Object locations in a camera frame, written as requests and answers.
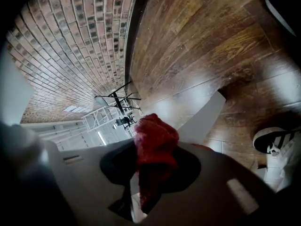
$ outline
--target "black metal frame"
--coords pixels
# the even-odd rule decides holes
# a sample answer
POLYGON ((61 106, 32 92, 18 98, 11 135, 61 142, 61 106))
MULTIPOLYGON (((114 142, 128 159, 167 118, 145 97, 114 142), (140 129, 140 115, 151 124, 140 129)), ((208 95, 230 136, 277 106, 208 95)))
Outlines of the black metal frame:
POLYGON ((124 126, 124 125, 126 125, 126 124, 122 124, 124 130, 126 130, 126 128, 131 127, 132 125, 134 125, 134 124, 136 123, 136 122, 134 121, 134 117, 133 117, 132 115, 129 115, 129 119, 130 119, 130 123, 129 123, 127 126, 124 126))
POLYGON ((129 98, 131 94, 129 94, 128 96, 126 97, 118 97, 116 92, 122 88, 124 88, 125 86, 127 86, 129 83, 132 83, 131 81, 124 84, 123 86, 119 87, 117 90, 113 91, 112 93, 110 93, 108 96, 95 96, 94 98, 97 98, 97 97, 102 97, 102 98, 114 98, 115 99, 115 102, 116 102, 116 105, 108 105, 108 107, 117 107, 121 114, 125 115, 124 111, 123 111, 123 108, 131 108, 131 109, 137 109, 137 110, 140 110, 140 107, 136 108, 136 107, 128 107, 128 106, 121 106, 121 102, 126 100, 126 99, 130 99, 130 100, 141 100, 139 98, 129 98))

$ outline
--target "hardwood floor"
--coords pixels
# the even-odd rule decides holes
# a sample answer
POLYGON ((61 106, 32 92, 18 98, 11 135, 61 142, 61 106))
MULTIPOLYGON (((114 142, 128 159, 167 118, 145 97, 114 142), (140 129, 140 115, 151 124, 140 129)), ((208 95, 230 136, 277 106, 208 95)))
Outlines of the hardwood floor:
POLYGON ((149 0, 130 76, 143 112, 176 129, 220 90, 227 102, 204 144, 250 168, 266 163, 257 130, 300 123, 297 47, 264 0, 149 0))

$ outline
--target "red cloth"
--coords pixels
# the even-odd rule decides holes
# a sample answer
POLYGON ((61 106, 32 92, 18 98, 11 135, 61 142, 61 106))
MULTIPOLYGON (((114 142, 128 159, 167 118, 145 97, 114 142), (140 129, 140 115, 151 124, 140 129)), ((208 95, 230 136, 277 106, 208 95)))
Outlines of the red cloth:
POLYGON ((158 194, 160 183, 168 180, 178 165, 172 151, 179 141, 177 131, 156 114, 146 115, 135 125, 136 170, 139 173, 142 211, 158 194))

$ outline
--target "black shoe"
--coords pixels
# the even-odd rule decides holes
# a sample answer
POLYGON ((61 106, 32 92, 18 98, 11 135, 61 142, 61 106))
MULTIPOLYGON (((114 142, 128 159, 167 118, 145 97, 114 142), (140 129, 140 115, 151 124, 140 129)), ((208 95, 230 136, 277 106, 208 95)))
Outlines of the black shoe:
POLYGON ((300 34, 298 0, 265 0, 275 18, 294 36, 300 34))
POLYGON ((290 142, 300 128, 295 130, 284 130, 279 127, 270 127, 258 131, 253 138, 253 146, 259 152, 277 156, 280 150, 290 142))

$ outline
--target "light fixture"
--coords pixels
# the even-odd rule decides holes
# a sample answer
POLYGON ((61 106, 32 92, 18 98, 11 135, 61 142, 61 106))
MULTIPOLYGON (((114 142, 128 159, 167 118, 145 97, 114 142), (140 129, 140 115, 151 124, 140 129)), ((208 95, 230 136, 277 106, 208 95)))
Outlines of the light fixture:
POLYGON ((107 145, 107 144, 104 142, 104 139, 103 139, 102 135, 100 134, 100 132, 97 132, 97 134, 99 135, 99 137, 100 137, 101 141, 103 142, 103 144, 104 144, 104 145, 107 145))
POLYGON ((67 107, 66 109, 64 109, 63 111, 64 112, 72 112, 72 113, 85 113, 85 112, 88 113, 92 110, 84 108, 84 107, 77 107, 77 106, 71 105, 71 106, 67 107))

